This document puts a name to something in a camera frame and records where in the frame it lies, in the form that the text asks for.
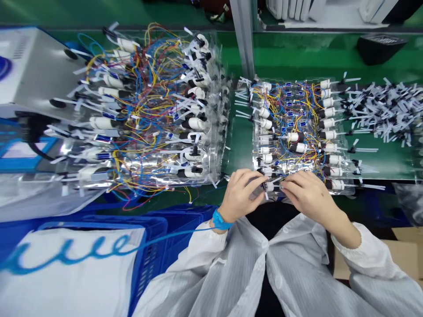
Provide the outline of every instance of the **right hand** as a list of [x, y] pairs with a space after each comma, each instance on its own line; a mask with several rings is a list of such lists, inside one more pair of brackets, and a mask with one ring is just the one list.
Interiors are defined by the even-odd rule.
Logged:
[[[255, 177], [257, 178], [247, 185], [248, 181]], [[254, 200], [251, 200], [249, 197], [267, 179], [268, 177], [263, 176], [262, 173], [249, 169], [241, 169], [233, 172], [230, 176], [222, 205], [218, 209], [223, 220], [233, 223], [238, 218], [253, 212], [260, 205], [265, 194], [262, 192]]]
[[345, 214], [335, 204], [325, 184], [311, 171], [289, 175], [280, 185], [299, 212], [327, 230]]

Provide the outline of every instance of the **metal pole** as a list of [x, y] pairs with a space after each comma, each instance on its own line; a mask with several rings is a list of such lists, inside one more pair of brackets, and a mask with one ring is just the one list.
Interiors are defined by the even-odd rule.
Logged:
[[253, 79], [254, 50], [252, 43], [252, 8], [250, 1], [230, 0], [232, 18], [234, 19], [242, 72], [245, 78]]

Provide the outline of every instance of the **black cable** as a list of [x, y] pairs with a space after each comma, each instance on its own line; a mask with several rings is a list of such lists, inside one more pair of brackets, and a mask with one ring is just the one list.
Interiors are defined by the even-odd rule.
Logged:
[[31, 150], [34, 151], [34, 153], [36, 153], [37, 155], [41, 156], [43, 159], [46, 159], [48, 161], [54, 161], [55, 158], [52, 158], [51, 156], [48, 156], [47, 154], [45, 154], [43, 151], [41, 151], [36, 143], [28, 143], [28, 145], [30, 146]]

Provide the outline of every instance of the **small blue label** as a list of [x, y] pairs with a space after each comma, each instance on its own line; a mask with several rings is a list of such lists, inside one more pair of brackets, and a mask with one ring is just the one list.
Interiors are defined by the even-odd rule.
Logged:
[[94, 141], [104, 142], [104, 143], [110, 143], [111, 142], [111, 136], [102, 136], [101, 134], [97, 134], [94, 137]]
[[112, 71], [109, 71], [109, 74], [111, 77], [113, 77], [114, 79], [119, 79], [119, 76], [116, 73], [113, 73]]
[[96, 156], [99, 161], [110, 159], [110, 153], [98, 153]]
[[115, 116], [114, 114], [110, 114], [110, 113], [107, 113], [107, 112], [103, 112], [103, 113], [102, 113], [102, 115], [103, 115], [103, 117], [105, 117], [105, 118], [109, 118], [109, 119], [111, 119], [111, 120], [116, 120], [116, 116]]

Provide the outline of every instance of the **wrist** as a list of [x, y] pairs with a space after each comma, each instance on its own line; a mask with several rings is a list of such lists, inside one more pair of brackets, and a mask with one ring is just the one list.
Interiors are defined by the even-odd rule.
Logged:
[[346, 227], [352, 226], [352, 223], [348, 219], [347, 214], [341, 209], [338, 209], [324, 224], [321, 225], [331, 234], [336, 235]]
[[237, 218], [235, 218], [234, 216], [230, 215], [230, 213], [228, 212], [227, 209], [222, 208], [222, 206], [220, 206], [217, 209], [217, 212], [220, 214], [220, 216], [222, 217], [223, 221], [225, 221], [226, 223], [234, 223]]

